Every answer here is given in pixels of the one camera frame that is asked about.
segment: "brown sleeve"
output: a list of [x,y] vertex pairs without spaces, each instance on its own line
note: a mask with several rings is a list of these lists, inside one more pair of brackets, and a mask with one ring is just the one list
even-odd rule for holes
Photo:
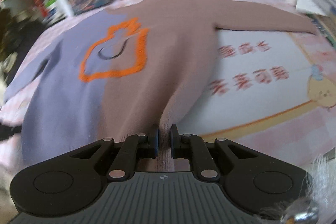
[[288,31],[318,34],[318,29],[303,16],[275,7],[246,1],[210,0],[215,26],[237,31]]

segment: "metal pin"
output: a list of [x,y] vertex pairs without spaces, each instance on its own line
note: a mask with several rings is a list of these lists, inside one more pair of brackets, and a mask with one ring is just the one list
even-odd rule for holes
[[114,179],[120,179],[125,176],[125,172],[122,170],[112,170],[111,172],[109,172],[109,176]]
[[215,170],[207,169],[207,170],[203,170],[201,172],[201,175],[205,178],[214,178],[218,175],[218,173]]

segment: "black curved line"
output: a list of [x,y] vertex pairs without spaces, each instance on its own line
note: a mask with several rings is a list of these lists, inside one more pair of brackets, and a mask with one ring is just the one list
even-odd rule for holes
[[104,56],[104,55],[101,53],[102,49],[104,49],[104,48],[101,48],[101,49],[99,50],[99,52],[98,52],[98,56],[99,56],[101,59],[103,59],[103,60],[110,60],[110,59],[119,57],[119,56],[123,53],[123,51],[124,51],[124,49],[125,49],[125,47],[126,47],[126,43],[127,43],[128,40],[129,40],[129,38],[127,38],[127,39],[125,40],[125,42],[124,42],[124,44],[123,44],[123,47],[121,48],[121,50],[120,50],[120,52],[119,52],[118,54],[116,54],[116,55],[114,55],[114,56],[112,56],[112,57],[106,57],[106,56]]

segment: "orange embroidery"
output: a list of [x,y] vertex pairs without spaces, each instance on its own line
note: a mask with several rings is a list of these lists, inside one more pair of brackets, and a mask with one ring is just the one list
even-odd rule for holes
[[[146,55],[146,39],[149,29],[143,28],[140,29],[141,24],[137,23],[137,18],[132,18],[129,21],[124,21],[119,25],[113,25],[108,28],[107,36],[90,46],[88,51],[85,54],[85,57],[80,65],[79,69],[79,79],[83,82],[90,82],[95,79],[102,79],[102,78],[110,78],[110,77],[122,77],[126,75],[130,75],[132,73],[136,73],[141,71],[147,60]],[[135,46],[135,64],[131,68],[122,69],[122,70],[108,70],[104,72],[96,72],[90,75],[85,74],[86,68],[86,61],[88,60],[90,54],[92,53],[93,49],[98,45],[112,39],[114,37],[114,33],[120,29],[127,29],[126,36],[130,36],[133,34],[137,34],[136,38],[136,46]]]

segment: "sweater sleeve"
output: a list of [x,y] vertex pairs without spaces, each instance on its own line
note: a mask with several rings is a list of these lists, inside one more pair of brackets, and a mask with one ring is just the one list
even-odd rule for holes
[[270,5],[233,0],[210,0],[215,27],[236,31],[287,31],[318,34],[312,22]]
[[39,76],[46,67],[48,60],[56,46],[62,41],[63,35],[56,38],[44,49],[28,66],[9,84],[4,94],[4,102],[14,97],[20,90]]

